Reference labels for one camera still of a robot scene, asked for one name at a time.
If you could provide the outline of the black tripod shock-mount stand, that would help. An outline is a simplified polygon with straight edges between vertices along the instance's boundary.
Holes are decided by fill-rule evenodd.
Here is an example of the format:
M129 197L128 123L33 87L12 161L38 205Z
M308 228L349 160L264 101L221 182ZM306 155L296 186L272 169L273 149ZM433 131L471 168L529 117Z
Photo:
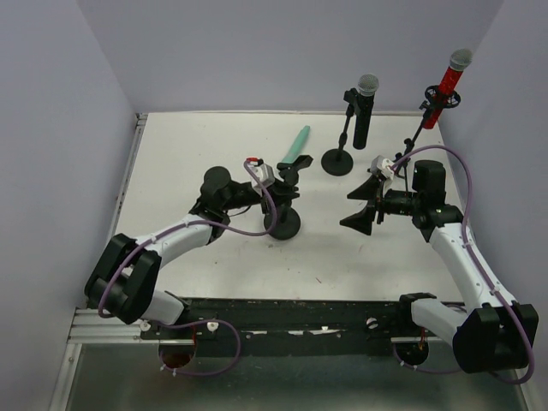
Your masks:
M404 151L404 153L398 152L396 154L395 162L399 161L400 158L405 157L406 155L408 155L414 149L415 142L416 142L417 138L419 137L419 134L422 130L423 130L423 128L422 128L422 125L420 123L417 131L414 134L414 137L412 139L405 139L405 141L404 141L404 144L406 145L405 151ZM394 169L395 177L397 176L398 178L401 178L401 176L399 175L399 171L400 171L401 168L405 169L407 167L408 162L409 162L409 159L406 158L401 164L396 166L396 168Z

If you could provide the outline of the black microphone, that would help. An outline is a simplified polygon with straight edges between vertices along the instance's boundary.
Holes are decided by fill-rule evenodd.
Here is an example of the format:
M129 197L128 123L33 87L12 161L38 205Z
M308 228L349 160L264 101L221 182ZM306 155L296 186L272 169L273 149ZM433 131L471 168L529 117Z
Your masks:
M379 88L378 77L375 74L364 74L358 81L358 87L354 98L354 125L353 147L363 150L366 147L372 108L374 106L375 93Z

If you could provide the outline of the teal microphone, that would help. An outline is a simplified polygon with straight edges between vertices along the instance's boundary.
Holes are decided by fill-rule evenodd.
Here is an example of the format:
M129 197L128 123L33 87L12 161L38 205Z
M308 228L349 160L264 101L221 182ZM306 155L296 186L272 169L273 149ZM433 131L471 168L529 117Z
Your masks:
M301 155L308 141L310 130L311 128L308 125L304 126L301 129L301 131L295 137L294 142L292 143L288 152L283 157L281 161L282 164L292 164Z

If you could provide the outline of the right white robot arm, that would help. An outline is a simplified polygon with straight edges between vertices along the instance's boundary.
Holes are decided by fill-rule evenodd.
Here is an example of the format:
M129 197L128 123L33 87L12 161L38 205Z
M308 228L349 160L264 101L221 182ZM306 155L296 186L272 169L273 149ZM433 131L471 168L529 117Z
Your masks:
M403 295L403 317L448 343L467 373L497 372L529 366L539 316L530 304L519 304L496 279L463 225L461 210L446 201L446 170L434 160L414 165L411 192L390 188L393 162L376 157L370 177L349 194L366 207L341 220L365 235L384 215L409 216L425 241L440 256L464 304L461 312L427 293Z

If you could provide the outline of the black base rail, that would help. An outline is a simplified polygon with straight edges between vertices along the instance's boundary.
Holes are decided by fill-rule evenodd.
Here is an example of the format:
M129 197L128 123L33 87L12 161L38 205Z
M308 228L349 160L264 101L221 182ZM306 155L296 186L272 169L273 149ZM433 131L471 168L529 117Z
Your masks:
M430 331L411 323L400 301L307 301L193 298L177 328L152 325L140 336L168 354L228 358L367 355L397 352L426 361Z

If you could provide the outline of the red rhinestone microphone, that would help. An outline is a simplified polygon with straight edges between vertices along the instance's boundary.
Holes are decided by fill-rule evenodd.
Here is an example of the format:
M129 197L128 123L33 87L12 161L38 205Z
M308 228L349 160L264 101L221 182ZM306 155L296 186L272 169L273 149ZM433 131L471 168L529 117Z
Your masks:
M421 123L423 129L433 129L443 110L455 108L460 104L461 96L456 91L456 85L472 61L473 53L469 49L454 51L440 83L425 90L425 101L420 107L425 110Z

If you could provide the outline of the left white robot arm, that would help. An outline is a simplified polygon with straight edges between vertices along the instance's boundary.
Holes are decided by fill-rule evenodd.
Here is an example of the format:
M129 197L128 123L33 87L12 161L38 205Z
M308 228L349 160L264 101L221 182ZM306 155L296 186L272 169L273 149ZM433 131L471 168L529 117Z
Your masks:
M299 172L312 162L311 156L300 155L292 163L272 168L260 158L247 158L249 182L234 181L223 166L211 167L196 203L181 220L148 235L118 234L109 240L87 280L86 298L102 318L117 318L128 325L139 319L176 324L185 304L157 290L160 270L183 254L210 245L226 231L241 234L229 224L229 211L235 209L260 206L264 216L260 235L279 241L295 237L301 228L301 218L292 207L300 196Z

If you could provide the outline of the black round-base stand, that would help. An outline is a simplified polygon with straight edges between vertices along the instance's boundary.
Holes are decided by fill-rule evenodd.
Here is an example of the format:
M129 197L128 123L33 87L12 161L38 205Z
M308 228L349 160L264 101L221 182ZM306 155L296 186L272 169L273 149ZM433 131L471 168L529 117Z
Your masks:
M282 163L277 164L279 177L276 178L286 182L291 186L291 191L298 191L297 183L299 181L298 171L283 170ZM269 235L279 241L287 241L295 237L301 228L301 218L293 206L285 206L277 209L277 219L274 228L269 232Z
M345 176L354 166L352 156L344 150L348 141L348 127L351 118L354 116L354 103L357 90L351 88L344 93L343 100L348 104L345 112L345 123L338 138L337 148L330 149L321 158L323 170L331 176Z

